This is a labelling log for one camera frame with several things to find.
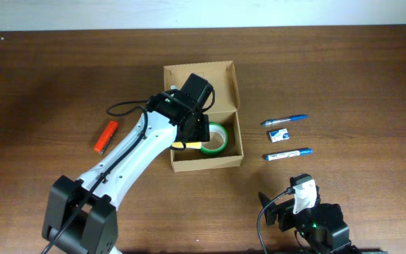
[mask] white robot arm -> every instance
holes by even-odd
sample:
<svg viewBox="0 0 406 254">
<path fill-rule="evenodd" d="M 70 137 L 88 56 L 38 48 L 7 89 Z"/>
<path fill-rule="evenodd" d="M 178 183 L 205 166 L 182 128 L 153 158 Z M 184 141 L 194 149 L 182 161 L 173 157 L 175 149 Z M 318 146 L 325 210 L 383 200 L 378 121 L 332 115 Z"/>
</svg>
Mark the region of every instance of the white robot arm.
<svg viewBox="0 0 406 254">
<path fill-rule="evenodd" d="M 136 145 L 125 159 L 112 169 L 106 180 L 95 189 L 93 194 L 98 198 L 108 195 L 111 198 L 111 205 L 118 210 L 125 194 L 145 168 L 156 156 L 175 142 L 177 126 L 173 126 L 169 121 L 169 118 L 156 111 L 148 112 L 148 127 L 145 138 Z M 93 187 L 100 174 L 105 172 L 133 145 L 144 125 L 144 117 L 141 117 L 134 129 L 109 155 L 95 167 L 79 176 L 78 179 L 82 180 L 83 188 L 89 191 Z"/>
<path fill-rule="evenodd" d="M 116 211 L 125 194 L 153 159 L 173 142 L 209 141 L 204 103 L 215 92 L 211 84 L 191 74 L 181 90 L 152 96 L 134 129 L 100 163 L 76 181 L 65 176 L 51 188 L 42 236 L 66 253 L 120 253 Z M 84 205 L 91 210 L 82 211 Z"/>
</svg>

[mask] open cardboard box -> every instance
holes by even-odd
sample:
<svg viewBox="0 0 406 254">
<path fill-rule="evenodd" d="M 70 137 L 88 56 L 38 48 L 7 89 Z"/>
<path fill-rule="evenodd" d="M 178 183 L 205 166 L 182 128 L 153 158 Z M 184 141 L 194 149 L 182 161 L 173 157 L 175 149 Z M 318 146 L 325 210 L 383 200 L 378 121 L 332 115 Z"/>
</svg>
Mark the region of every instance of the open cardboard box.
<svg viewBox="0 0 406 254">
<path fill-rule="evenodd" d="M 173 171 L 182 172 L 240 166 L 244 158 L 244 151 L 240 139 L 238 119 L 240 100 L 233 61 L 164 66 L 165 91 L 170 90 L 172 85 L 175 85 L 177 89 L 181 89 L 191 73 L 208 80 L 214 87 L 216 102 L 205 114 L 208 115 L 209 122 L 219 123 L 228 131 L 228 144 L 225 150 L 216 157 L 203 155 L 199 150 L 195 149 L 171 150 Z M 204 107 L 211 104 L 211 96 L 209 96 Z"/>
</svg>

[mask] red object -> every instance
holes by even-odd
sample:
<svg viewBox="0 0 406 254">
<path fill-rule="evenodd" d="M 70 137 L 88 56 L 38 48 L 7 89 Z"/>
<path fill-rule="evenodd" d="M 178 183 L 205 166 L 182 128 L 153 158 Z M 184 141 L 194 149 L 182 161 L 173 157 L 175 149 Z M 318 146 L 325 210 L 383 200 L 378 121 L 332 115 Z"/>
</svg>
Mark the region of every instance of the red object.
<svg viewBox="0 0 406 254">
<path fill-rule="evenodd" d="M 116 131 L 117 127 L 118 123 L 116 121 L 109 122 L 109 124 L 104 129 L 103 134 L 101 135 L 101 137 L 99 137 L 97 144 L 95 145 L 95 147 L 93 147 L 93 150 L 95 150 L 95 152 L 104 154 L 104 151 L 106 151 L 109 142 L 111 142 L 112 135 Z"/>
</svg>

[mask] white wall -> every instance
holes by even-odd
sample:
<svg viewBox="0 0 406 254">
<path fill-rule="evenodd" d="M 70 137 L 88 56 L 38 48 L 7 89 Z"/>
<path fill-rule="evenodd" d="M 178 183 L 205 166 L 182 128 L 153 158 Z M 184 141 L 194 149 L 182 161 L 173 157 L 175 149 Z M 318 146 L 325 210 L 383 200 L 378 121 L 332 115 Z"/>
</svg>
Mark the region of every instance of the white wall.
<svg viewBox="0 0 406 254">
<path fill-rule="evenodd" d="M 406 0 L 0 0 L 0 30 L 406 24 Z"/>
</svg>

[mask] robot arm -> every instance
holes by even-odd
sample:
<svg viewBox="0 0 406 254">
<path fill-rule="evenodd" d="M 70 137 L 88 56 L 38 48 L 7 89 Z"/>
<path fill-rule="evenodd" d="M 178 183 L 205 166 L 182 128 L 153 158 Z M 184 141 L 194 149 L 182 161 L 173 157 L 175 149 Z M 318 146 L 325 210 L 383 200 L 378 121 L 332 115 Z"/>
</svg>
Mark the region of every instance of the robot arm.
<svg viewBox="0 0 406 254">
<path fill-rule="evenodd" d="M 170 119 L 157 111 L 148 112 L 148 127 L 143 138 L 126 158 L 118 163 L 106 179 L 95 189 L 93 194 L 98 198 L 108 195 L 111 205 L 117 210 L 125 194 L 140 174 L 147 168 L 156 156 L 169 148 L 176 139 L 177 126 L 169 123 Z M 99 175 L 107 170 L 126 150 L 133 145 L 141 130 L 144 128 L 144 118 L 141 117 L 134 129 L 117 147 L 100 163 L 79 176 L 82 187 L 87 191 L 95 184 Z"/>
<path fill-rule="evenodd" d="M 212 85 L 191 74 L 181 90 L 152 96 L 134 129 L 95 167 L 76 181 L 60 177 L 49 194 L 42 237 L 50 243 L 42 253 L 53 245 L 66 253 L 119 253 L 116 211 L 125 194 L 173 142 L 209 141 L 203 106 L 211 93 L 212 106 Z M 88 213 L 85 204 L 92 207 Z"/>
<path fill-rule="evenodd" d="M 278 220 L 283 232 L 295 228 L 296 238 L 299 232 L 315 253 L 361 253 L 349 239 L 349 226 L 343 221 L 340 205 L 321 204 L 319 187 L 309 174 L 292 177 L 290 184 L 286 193 L 294 193 L 295 198 L 279 205 L 259 193 L 259 200 L 266 208 L 267 226 Z"/>
</svg>

